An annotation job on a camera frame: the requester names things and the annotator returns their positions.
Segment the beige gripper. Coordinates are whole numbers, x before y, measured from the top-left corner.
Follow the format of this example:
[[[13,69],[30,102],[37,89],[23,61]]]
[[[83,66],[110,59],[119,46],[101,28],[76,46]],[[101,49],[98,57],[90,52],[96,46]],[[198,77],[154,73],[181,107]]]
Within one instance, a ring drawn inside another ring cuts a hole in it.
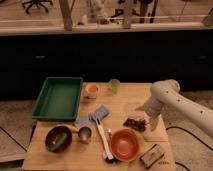
[[[145,111],[146,114],[150,117],[149,124],[150,130],[154,131],[159,123],[159,115],[163,109],[164,104],[154,97],[150,97],[145,103],[144,106],[139,106],[136,111]]]

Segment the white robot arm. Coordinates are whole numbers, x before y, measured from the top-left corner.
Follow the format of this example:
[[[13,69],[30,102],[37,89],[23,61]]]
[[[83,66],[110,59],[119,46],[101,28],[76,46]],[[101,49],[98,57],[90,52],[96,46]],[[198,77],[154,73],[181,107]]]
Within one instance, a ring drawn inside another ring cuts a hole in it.
[[[144,111],[150,118],[155,119],[165,105],[175,108],[213,138],[213,110],[182,96],[180,85],[174,79],[152,83],[150,97],[137,110]]]

